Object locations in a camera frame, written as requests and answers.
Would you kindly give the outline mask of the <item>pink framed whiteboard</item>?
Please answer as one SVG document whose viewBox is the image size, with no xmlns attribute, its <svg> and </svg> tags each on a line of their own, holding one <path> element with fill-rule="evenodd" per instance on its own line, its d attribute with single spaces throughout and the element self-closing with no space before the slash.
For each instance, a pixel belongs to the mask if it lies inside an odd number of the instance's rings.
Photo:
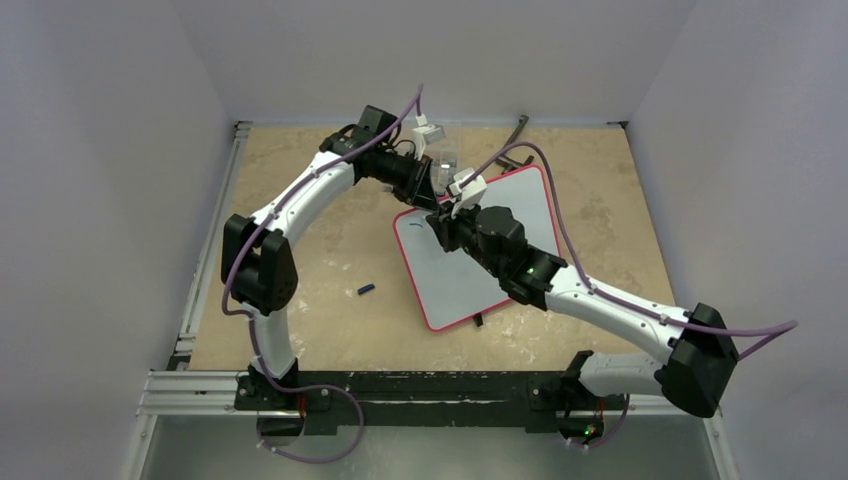
<svg viewBox="0 0 848 480">
<path fill-rule="evenodd" d="M 548 193 L 543 168 L 530 165 L 489 180 L 479 205 L 510 208 L 530 245 L 560 256 Z M 474 259 L 461 250 L 443 251 L 426 215 L 404 211 L 394 218 L 393 230 L 427 327 L 444 330 L 508 303 L 497 279 Z"/>
</svg>

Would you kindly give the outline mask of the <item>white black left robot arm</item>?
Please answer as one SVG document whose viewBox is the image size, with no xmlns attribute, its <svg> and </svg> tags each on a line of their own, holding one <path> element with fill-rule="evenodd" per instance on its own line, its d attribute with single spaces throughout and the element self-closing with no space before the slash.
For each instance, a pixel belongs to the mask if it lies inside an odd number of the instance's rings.
<svg viewBox="0 0 848 480">
<path fill-rule="evenodd" d="M 445 139 L 442 126 L 423 114 L 411 131 L 412 149 L 395 146 L 401 118 L 368 105 L 355 124 L 326 137 L 305 170 L 280 195 L 249 216 L 232 215 L 222 236 L 221 310 L 245 316 L 253 349 L 251 366 L 263 376 L 259 395 L 272 408 L 292 405 L 303 392 L 293 368 L 287 305 L 298 286 L 293 248 L 337 197 L 364 178 L 391 187 L 396 199 L 433 210 L 431 159 L 425 149 Z"/>
</svg>

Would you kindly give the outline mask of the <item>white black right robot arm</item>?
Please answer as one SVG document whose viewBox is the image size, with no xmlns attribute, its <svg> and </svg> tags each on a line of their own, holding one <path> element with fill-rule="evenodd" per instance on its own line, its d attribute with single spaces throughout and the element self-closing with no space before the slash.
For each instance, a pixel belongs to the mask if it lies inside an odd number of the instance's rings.
<svg viewBox="0 0 848 480">
<path fill-rule="evenodd" d="M 637 354 L 589 354 L 561 381 L 569 404 L 655 395 L 693 416 L 715 415 L 740 360 L 717 309 L 654 303 L 582 278 L 576 266 L 529 243 L 508 207 L 474 206 L 457 215 L 438 211 L 426 222 L 444 251 L 472 258 L 510 299 L 585 321 L 639 348 Z"/>
</svg>

